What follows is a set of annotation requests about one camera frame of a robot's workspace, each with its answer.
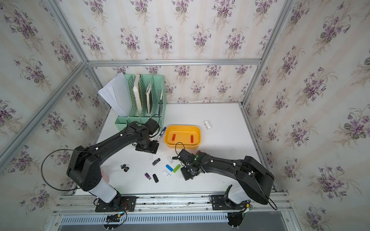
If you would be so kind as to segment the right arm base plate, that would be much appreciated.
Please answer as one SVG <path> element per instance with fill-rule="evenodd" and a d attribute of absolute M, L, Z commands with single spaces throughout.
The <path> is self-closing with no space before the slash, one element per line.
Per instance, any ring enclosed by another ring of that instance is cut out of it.
<path fill-rule="evenodd" d="M 235 204 L 229 199 L 224 199 L 223 194 L 214 194 L 210 196 L 212 210 L 243 210 L 247 207 L 246 203 Z"/>

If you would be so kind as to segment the yellow plastic storage box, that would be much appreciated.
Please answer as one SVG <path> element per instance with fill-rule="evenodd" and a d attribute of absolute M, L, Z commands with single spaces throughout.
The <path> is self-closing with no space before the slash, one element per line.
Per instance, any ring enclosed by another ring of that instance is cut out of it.
<path fill-rule="evenodd" d="M 190 136 L 194 136 L 194 143 L 190 142 Z M 169 148 L 175 148 L 177 143 L 182 143 L 186 149 L 197 149 L 201 144 L 201 130 L 191 125 L 171 125 L 165 131 L 164 141 Z"/>

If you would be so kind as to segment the black silver usb drive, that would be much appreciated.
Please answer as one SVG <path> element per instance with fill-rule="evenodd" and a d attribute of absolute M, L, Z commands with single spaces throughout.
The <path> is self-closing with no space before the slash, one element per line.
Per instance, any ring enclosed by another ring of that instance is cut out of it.
<path fill-rule="evenodd" d="M 152 163 L 152 165 L 155 166 L 156 164 L 158 164 L 160 162 L 160 160 L 161 160 L 160 158 L 154 160 L 153 163 Z"/>

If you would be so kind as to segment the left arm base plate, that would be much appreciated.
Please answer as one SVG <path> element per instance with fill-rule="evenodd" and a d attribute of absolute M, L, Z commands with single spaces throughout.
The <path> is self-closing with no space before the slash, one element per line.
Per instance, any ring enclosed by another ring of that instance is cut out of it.
<path fill-rule="evenodd" d="M 95 212 L 133 212 L 137 201 L 136 196 L 116 196 L 110 203 L 98 198 L 94 202 Z"/>

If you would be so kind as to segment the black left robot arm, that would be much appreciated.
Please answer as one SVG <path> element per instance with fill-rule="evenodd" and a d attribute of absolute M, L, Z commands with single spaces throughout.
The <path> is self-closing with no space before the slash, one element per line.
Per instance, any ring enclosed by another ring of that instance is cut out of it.
<path fill-rule="evenodd" d="M 118 208 L 121 194 L 103 179 L 101 165 L 132 144 L 139 152 L 156 154 L 159 142 L 152 138 L 159 131 L 159 123 L 149 118 L 144 124 L 137 121 L 129 123 L 122 131 L 97 144 L 78 146 L 73 150 L 66 174 L 83 191 L 91 193 L 110 207 Z"/>

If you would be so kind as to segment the purple usb drive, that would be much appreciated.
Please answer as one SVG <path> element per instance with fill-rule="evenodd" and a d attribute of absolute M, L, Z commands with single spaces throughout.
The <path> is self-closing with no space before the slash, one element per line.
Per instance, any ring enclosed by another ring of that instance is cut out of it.
<path fill-rule="evenodd" d="M 148 180 L 151 180 L 151 176 L 148 174 L 148 173 L 145 173 L 145 177 L 148 179 Z"/>

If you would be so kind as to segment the green usb drive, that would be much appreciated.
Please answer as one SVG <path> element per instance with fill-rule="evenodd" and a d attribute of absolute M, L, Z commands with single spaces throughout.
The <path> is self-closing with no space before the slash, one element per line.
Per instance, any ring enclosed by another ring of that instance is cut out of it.
<path fill-rule="evenodd" d="M 179 164 L 179 165 L 177 165 L 173 170 L 172 170 L 172 172 L 173 173 L 176 173 L 179 169 L 180 169 L 180 167 L 181 167 L 181 165 Z"/>

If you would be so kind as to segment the white slider usb drive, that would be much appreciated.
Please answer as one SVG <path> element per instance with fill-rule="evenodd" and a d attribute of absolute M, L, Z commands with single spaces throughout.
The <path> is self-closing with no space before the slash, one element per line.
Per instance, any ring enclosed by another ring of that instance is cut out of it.
<path fill-rule="evenodd" d="M 164 170 L 162 173 L 168 179 L 171 177 L 171 174 L 168 171 L 166 171 L 166 170 Z"/>

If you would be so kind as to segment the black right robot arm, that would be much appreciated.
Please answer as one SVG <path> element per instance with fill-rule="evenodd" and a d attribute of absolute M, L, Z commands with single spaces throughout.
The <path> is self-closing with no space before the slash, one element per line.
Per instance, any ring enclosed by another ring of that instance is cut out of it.
<path fill-rule="evenodd" d="M 177 159 L 184 165 L 181 172 L 186 181 L 200 173 L 219 174 L 236 180 L 251 200 L 262 205 L 269 203 L 274 175 L 253 157 L 230 160 L 183 149 Z"/>

